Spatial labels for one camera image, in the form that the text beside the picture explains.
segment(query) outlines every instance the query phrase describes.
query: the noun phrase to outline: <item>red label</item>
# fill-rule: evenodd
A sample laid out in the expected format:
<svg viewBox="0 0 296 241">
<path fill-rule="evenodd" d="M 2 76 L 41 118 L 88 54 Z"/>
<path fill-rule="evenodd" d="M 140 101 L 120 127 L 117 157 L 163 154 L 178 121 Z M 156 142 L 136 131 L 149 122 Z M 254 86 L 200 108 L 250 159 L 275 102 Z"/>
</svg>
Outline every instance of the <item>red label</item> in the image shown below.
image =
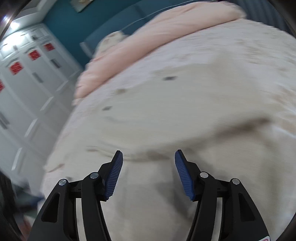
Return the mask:
<svg viewBox="0 0 296 241">
<path fill-rule="evenodd" d="M 28 55 L 32 60 L 36 60 L 41 56 L 37 50 L 33 50 Z"/>
<path fill-rule="evenodd" d="M 4 89 L 4 84 L 2 83 L 2 81 L 0 80 L 0 92 Z"/>
<path fill-rule="evenodd" d="M 54 46 L 52 45 L 52 43 L 45 44 L 44 48 L 46 49 L 46 51 L 50 51 L 50 50 L 55 49 Z"/>
<path fill-rule="evenodd" d="M 9 68 L 10 68 L 10 71 L 12 72 L 13 75 L 16 75 L 18 72 L 20 72 L 23 69 L 23 67 L 20 64 L 20 62 L 15 62 Z"/>
</svg>

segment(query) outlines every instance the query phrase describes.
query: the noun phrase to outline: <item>ceiling light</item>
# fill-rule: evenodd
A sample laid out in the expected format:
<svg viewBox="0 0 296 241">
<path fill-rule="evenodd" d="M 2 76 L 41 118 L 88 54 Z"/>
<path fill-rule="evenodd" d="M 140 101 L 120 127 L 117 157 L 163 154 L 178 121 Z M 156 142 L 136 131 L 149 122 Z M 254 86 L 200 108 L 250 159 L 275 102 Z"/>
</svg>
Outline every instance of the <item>ceiling light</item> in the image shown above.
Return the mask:
<svg viewBox="0 0 296 241">
<path fill-rule="evenodd" d="M 20 26 L 20 24 L 17 23 L 17 22 L 12 22 L 10 24 L 10 27 L 11 27 L 12 30 L 16 30 L 19 26 Z"/>
<path fill-rule="evenodd" d="M 9 22 L 9 17 L 7 15 L 4 16 L 3 21 L 5 21 L 6 23 Z"/>
</svg>

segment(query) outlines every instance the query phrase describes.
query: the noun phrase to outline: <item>ridged rubber pad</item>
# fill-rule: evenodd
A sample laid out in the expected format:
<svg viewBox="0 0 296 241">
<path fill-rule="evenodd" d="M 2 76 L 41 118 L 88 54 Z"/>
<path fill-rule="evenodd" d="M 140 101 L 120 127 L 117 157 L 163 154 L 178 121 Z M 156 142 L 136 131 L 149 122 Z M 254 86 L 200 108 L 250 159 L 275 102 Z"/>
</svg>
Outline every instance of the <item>ridged rubber pad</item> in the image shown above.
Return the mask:
<svg viewBox="0 0 296 241">
<path fill-rule="evenodd" d="M 176 164 L 176 168 L 178 170 L 181 182 L 183 184 L 183 188 L 186 193 L 186 196 L 188 196 L 190 200 L 193 201 L 195 197 L 193 180 L 191 179 L 190 174 L 184 164 L 184 160 L 182 159 L 182 156 L 178 151 L 175 153 L 175 164 Z"/>
<path fill-rule="evenodd" d="M 123 154 L 121 151 L 118 151 L 119 153 L 117 154 L 117 157 L 115 159 L 115 162 L 113 164 L 113 167 L 109 173 L 109 176 L 106 179 L 106 190 L 104 196 L 106 199 L 109 199 L 113 195 L 119 173 L 122 168 L 123 164 Z"/>
</svg>

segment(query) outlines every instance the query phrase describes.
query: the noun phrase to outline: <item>white cabinet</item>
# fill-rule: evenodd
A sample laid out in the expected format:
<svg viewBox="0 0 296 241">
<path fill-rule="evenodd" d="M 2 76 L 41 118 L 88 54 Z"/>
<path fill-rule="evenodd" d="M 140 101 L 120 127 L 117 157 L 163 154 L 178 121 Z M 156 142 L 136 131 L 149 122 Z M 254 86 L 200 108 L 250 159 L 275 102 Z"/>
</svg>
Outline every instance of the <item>white cabinet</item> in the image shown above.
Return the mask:
<svg viewBox="0 0 296 241">
<path fill-rule="evenodd" d="M 0 168 L 37 190 L 81 67 L 42 24 L 0 43 Z"/>
</svg>

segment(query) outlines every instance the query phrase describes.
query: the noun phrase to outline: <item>teal wall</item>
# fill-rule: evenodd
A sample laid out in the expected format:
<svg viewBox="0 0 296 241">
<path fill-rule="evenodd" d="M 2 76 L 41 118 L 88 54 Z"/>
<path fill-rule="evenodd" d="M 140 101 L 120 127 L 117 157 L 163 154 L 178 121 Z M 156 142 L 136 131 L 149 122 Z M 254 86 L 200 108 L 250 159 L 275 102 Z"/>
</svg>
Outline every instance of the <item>teal wall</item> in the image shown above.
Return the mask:
<svg viewBox="0 0 296 241">
<path fill-rule="evenodd" d="M 90 59 L 79 43 L 116 13 L 138 1 L 94 0 L 82 12 L 77 13 L 70 5 L 70 0 L 57 0 L 43 23 L 84 67 Z"/>
</svg>

